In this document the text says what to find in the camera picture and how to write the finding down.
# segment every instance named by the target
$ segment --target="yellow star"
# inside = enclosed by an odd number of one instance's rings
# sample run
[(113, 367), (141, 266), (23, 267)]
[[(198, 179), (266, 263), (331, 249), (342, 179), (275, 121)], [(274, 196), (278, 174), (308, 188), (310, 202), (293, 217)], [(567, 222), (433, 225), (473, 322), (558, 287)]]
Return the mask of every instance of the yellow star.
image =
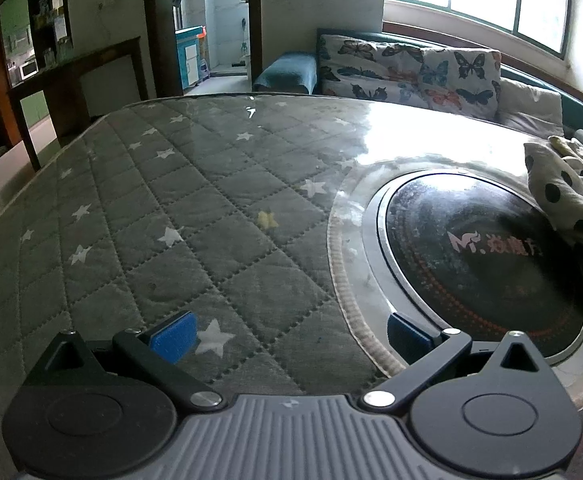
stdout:
[(260, 229), (272, 229), (278, 227), (278, 222), (274, 220), (273, 213), (260, 211), (260, 213), (258, 213), (258, 225), (260, 226)]

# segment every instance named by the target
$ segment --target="round black cooktop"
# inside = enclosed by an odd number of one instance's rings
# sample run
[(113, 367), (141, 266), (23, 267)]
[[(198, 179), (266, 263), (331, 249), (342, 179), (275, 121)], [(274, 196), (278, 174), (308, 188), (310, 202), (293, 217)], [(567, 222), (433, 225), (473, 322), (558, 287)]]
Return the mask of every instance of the round black cooktop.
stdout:
[(483, 341), (522, 330), (545, 357), (578, 337), (580, 268), (547, 219), (513, 192), (466, 174), (425, 174), (396, 190), (385, 222), (391, 256), (414, 289), (407, 292), (451, 326)]

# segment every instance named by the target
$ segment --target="metal screw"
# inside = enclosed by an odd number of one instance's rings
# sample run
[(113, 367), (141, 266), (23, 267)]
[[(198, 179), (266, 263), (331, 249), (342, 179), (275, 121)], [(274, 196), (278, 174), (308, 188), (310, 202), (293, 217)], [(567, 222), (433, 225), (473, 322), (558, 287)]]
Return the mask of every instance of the metal screw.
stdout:
[(201, 408), (213, 408), (222, 402), (216, 392), (196, 392), (190, 397), (191, 403)]
[(396, 397), (394, 394), (383, 390), (374, 390), (373, 392), (367, 392), (363, 397), (363, 401), (365, 404), (375, 408), (386, 408), (396, 402)]

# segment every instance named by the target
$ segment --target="floor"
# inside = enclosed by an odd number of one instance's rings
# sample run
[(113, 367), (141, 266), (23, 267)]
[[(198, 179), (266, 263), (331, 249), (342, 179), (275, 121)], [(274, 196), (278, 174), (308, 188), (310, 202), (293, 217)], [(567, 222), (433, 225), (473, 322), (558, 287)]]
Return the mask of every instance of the floor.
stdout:
[[(30, 133), (40, 163), (44, 166), (60, 150), (51, 118), (47, 117), (32, 126)], [(0, 157), (0, 212), (34, 174), (22, 142)]]
[(235, 92), (251, 92), (251, 82), (246, 75), (210, 77), (187, 95), (223, 94)]
[(218, 65), (211, 69), (214, 76), (223, 75), (247, 75), (247, 69), (244, 66)]

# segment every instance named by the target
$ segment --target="polka dot cloth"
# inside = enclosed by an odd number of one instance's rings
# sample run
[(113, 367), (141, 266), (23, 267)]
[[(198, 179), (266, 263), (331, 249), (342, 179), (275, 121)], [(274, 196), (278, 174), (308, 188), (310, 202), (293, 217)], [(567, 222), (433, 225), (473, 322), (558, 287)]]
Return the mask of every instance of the polka dot cloth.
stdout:
[(583, 145), (576, 139), (549, 137), (548, 144), (525, 144), (531, 194), (549, 221), (583, 256)]

